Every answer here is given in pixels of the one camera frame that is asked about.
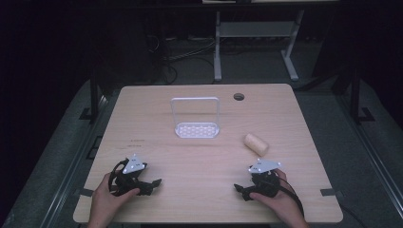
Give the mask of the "person's right hand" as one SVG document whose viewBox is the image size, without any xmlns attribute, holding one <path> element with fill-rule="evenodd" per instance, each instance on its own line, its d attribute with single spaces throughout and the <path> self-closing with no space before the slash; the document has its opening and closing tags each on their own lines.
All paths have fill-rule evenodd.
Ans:
<svg viewBox="0 0 403 228">
<path fill-rule="evenodd" d="M 284 221 L 305 220 L 297 203 L 282 191 L 278 191 L 273 198 L 268 198 L 260 193 L 250 193 L 250 197 L 268 206 L 283 223 Z"/>
</svg>

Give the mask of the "clear plastic basket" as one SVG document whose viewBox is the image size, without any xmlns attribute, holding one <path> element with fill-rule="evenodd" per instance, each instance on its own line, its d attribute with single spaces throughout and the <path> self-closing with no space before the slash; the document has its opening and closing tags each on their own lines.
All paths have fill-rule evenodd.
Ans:
<svg viewBox="0 0 403 228">
<path fill-rule="evenodd" d="M 177 97 L 170 101 L 174 130 L 182 139 L 213 139 L 220 133 L 220 99 Z"/>
</svg>

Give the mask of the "white metal desk frame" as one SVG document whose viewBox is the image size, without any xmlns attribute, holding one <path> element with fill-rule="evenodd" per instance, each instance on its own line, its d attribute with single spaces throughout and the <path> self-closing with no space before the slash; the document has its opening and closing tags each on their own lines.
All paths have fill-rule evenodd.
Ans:
<svg viewBox="0 0 403 228">
<path fill-rule="evenodd" d="M 221 13 L 216 12 L 215 24 L 215 52 L 214 52 L 214 80 L 220 82 L 221 75 L 221 40 L 223 38 L 288 38 L 289 43 L 283 49 L 281 57 L 289 77 L 292 81 L 298 80 L 297 71 L 291 59 L 291 54 L 297 39 L 304 10 L 297 13 L 294 21 L 270 22 L 226 22 L 221 20 Z"/>
</svg>

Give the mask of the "black metal stand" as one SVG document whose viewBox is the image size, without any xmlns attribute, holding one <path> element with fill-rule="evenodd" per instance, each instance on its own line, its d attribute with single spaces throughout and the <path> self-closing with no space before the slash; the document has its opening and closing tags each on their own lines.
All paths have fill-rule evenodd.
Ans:
<svg viewBox="0 0 403 228">
<path fill-rule="evenodd" d="M 355 68 L 351 76 L 351 93 L 350 93 L 350 116 L 356 124 L 362 122 L 373 122 L 374 116 L 368 107 L 359 105 L 360 98 L 360 77 Z"/>
<path fill-rule="evenodd" d="M 99 78 L 100 72 L 103 70 L 101 65 L 95 66 L 89 76 L 89 95 L 90 95 L 90 107 L 85 107 L 79 117 L 80 120 L 89 121 L 90 124 L 94 124 L 99 114 L 99 102 L 101 98 L 99 96 Z"/>
</svg>

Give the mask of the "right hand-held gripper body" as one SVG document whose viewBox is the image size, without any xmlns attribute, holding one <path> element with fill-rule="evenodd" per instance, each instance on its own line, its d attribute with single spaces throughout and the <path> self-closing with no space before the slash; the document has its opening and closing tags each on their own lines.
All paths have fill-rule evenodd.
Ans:
<svg viewBox="0 0 403 228">
<path fill-rule="evenodd" d="M 279 179 L 275 173 L 281 167 L 278 161 L 257 159 L 248 169 L 255 184 L 255 190 L 269 198 L 273 198 L 278 193 Z"/>
</svg>

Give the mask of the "person's left hand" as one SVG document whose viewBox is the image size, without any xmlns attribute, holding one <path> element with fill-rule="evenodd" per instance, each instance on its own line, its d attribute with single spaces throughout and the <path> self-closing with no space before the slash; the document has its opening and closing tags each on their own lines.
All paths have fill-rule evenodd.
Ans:
<svg viewBox="0 0 403 228">
<path fill-rule="evenodd" d="M 120 208 L 140 193 L 140 190 L 136 188 L 119 197 L 112 195 L 108 189 L 109 177 L 109 173 L 105 174 L 101 183 L 92 194 L 88 221 L 101 220 L 110 223 Z"/>
</svg>

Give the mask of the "beige cylinder roll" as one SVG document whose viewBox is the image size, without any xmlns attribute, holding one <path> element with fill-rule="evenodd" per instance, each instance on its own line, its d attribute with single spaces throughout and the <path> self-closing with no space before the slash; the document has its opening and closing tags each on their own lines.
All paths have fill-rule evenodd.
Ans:
<svg viewBox="0 0 403 228">
<path fill-rule="evenodd" d="M 244 137 L 244 144 L 261 157 L 265 156 L 269 150 L 267 142 L 251 133 Z"/>
</svg>

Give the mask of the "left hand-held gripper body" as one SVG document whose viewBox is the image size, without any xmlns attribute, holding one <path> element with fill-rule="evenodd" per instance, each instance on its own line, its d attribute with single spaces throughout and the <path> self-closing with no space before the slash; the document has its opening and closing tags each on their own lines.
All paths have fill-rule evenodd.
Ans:
<svg viewBox="0 0 403 228">
<path fill-rule="evenodd" d="M 138 177 L 146 168 L 146 163 L 142 162 L 136 155 L 130 159 L 120 161 L 115 165 L 108 180 L 109 192 L 119 197 L 130 190 L 150 187 L 150 184 L 138 180 Z"/>
</svg>

